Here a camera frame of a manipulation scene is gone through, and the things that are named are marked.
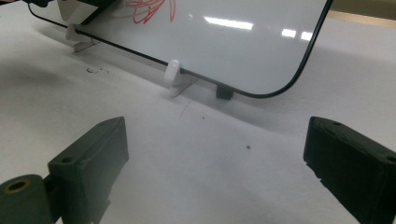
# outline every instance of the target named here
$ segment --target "white table surface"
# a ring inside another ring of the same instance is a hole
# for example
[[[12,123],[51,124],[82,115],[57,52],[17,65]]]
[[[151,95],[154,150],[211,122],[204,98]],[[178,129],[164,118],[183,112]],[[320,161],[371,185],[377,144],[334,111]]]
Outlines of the white table surface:
[[[0,7],[0,182],[47,175],[93,125],[124,116],[131,161],[104,224],[358,223],[303,161],[309,118],[396,149],[395,29],[327,19],[297,83],[264,100],[218,100],[202,80],[169,98],[163,66],[72,44],[24,3]]]

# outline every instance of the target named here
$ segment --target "whiteboard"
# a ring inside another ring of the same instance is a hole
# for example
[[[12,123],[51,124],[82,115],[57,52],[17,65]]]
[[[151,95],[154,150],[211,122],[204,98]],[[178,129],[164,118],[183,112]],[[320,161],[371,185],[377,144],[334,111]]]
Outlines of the whiteboard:
[[[304,69],[332,0],[120,0],[85,35],[250,97],[287,90]],[[57,3],[30,6],[63,23]]]

